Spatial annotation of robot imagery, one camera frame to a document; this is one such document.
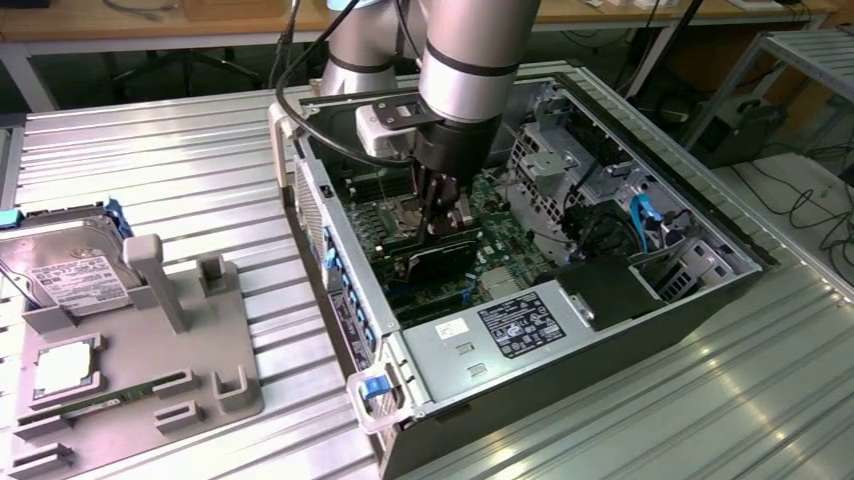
motherboard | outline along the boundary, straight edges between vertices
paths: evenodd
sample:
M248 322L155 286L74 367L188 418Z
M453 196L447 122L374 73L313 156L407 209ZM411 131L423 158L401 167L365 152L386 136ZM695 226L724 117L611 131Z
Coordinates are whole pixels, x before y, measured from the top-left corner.
M417 197L389 196L399 189L394 182L385 186L379 175L373 182L378 192L367 201L351 200L346 211L405 328L515 293L553 268L533 243L534 232L522 228L510 212L501 195L506 185L487 174L471 187L471 226L430 246L415 242L422 219ZM351 199L359 197L354 190Z

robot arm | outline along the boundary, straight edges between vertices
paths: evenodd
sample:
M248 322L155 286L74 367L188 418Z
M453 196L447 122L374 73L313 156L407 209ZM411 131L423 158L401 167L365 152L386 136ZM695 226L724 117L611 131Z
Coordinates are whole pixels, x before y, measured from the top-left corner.
M331 37L325 93L394 87L390 62L401 50L394 1L367 0ZM381 100L362 107L373 109L362 114L382 119L389 135L414 134L413 181L426 240L458 228L455 210L490 154L539 0L411 0L409 7L417 43L427 25L419 93ZM361 131L363 141L371 135L377 131Z

hard drive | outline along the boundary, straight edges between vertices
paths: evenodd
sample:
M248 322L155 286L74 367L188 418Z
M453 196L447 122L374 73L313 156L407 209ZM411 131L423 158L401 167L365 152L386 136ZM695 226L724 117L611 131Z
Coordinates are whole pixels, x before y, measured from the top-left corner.
M22 216L2 212L0 271L28 300L28 309L59 305L74 316L130 303L143 285L122 261L131 230L118 202Z

warning label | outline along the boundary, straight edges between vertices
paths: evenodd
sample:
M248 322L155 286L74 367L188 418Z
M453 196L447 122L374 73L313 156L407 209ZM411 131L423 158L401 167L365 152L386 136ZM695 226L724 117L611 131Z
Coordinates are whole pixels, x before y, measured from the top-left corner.
M566 337L537 292L481 310L478 315L507 358L517 358Z
M30 270L54 302L80 308L128 296L107 257L92 257Z

circuit board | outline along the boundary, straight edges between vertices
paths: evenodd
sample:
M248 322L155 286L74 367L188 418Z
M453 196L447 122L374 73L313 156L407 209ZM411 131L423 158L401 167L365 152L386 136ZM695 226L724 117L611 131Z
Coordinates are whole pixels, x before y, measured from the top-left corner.
M514 284L510 291L515 287L527 288L537 276L551 268L494 186L482 176L473 184L470 208L475 225L469 232L458 234L461 241L477 242L477 258L470 268L465 273L414 285L401 278L407 255L387 253L395 245L413 242L421 222L414 195L385 197L346 207L374 274L405 328L494 300L507 291L509 283ZM489 278L495 278L499 272L510 281L501 288L490 288Z

